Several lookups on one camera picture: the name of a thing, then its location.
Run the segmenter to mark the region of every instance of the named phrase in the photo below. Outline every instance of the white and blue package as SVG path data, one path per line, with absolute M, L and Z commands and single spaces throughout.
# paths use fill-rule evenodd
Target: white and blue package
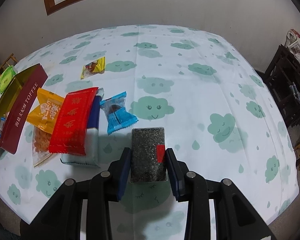
M 61 154 L 61 162 L 69 165 L 87 165 L 98 167 L 98 135 L 99 135 L 99 117 L 100 101 L 103 97 L 103 88 L 98 89 L 95 96 L 87 124 L 87 133 L 84 142 L 85 156 Z
M 105 111 L 108 119 L 108 134 L 138 122 L 138 118 L 126 110 L 126 96 L 127 92 L 123 92 L 100 102 L 101 109 Z

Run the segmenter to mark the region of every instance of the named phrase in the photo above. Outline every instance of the yellow snack wrapper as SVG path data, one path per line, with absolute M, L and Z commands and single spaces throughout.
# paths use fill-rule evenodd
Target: yellow snack wrapper
M 55 93 L 38 88 L 39 105 L 28 114 L 27 122 L 52 134 L 61 106 L 65 100 Z
M 99 58 L 87 65 L 84 65 L 81 72 L 80 79 L 93 76 L 104 71 L 106 65 L 106 57 Z

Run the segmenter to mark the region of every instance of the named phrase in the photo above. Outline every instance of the green package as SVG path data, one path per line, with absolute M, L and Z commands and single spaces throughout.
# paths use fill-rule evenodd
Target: green package
M 11 65 L 6 68 L 6 70 L 0 76 L 0 94 L 4 92 L 4 90 L 7 88 L 10 81 L 16 74 L 17 70 L 14 68 L 14 66 Z

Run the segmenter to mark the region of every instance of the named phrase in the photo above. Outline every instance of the red snack package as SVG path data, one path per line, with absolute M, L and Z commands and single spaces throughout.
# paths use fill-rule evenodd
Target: red snack package
M 50 153 L 86 155 L 87 122 L 97 90 L 88 88 L 66 95 L 51 136 Z

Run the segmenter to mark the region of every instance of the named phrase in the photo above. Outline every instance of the metal bolt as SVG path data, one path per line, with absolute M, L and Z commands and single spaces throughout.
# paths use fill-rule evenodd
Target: metal bolt
M 193 171 L 188 171 L 186 175 L 187 175 L 187 177 L 189 177 L 189 178 L 194 178 L 194 177 L 195 177 L 195 172 L 193 172 Z
M 67 179 L 67 180 L 65 181 L 66 186 L 71 186 L 73 183 L 74 183 L 74 180 L 73 180 L 73 179 Z
M 229 179 L 224 179 L 223 181 L 223 184 L 225 184 L 226 186 L 230 186 L 232 184 L 232 181 L 229 180 Z
M 109 176 L 110 176 L 110 172 L 109 171 L 103 171 L 103 172 L 101 172 L 101 177 L 107 178 Z

